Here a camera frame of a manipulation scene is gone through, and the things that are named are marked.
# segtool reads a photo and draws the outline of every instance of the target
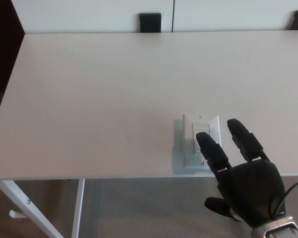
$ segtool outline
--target table frame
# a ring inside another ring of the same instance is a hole
[[[85,179],[78,180],[72,238],[78,238]],[[0,190],[48,237],[64,238],[13,180],[0,180]]]

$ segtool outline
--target white table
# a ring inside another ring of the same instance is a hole
[[[25,35],[0,107],[0,188],[62,237],[12,179],[80,179],[76,237],[85,178],[212,175],[183,168],[183,114],[220,117],[233,166],[239,119],[298,176],[298,32]]]

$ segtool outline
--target cabinet door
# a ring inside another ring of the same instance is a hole
[[[137,32],[141,12],[160,12],[170,32],[173,0],[12,0],[24,31]]]
[[[175,0],[174,31],[284,30],[298,0]]]

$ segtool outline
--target switch wall plate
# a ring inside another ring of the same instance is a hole
[[[222,145],[219,116],[183,115],[183,154],[184,167],[187,169],[208,168],[196,141],[196,134],[202,131],[208,133],[216,143]]]

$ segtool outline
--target robotic hand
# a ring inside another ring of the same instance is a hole
[[[227,126],[247,163],[232,168],[219,144],[205,132],[196,135],[224,198],[209,197],[205,206],[239,221],[235,213],[253,228],[253,238],[298,238],[297,225],[286,216],[285,188],[276,166],[241,122],[230,119]]]

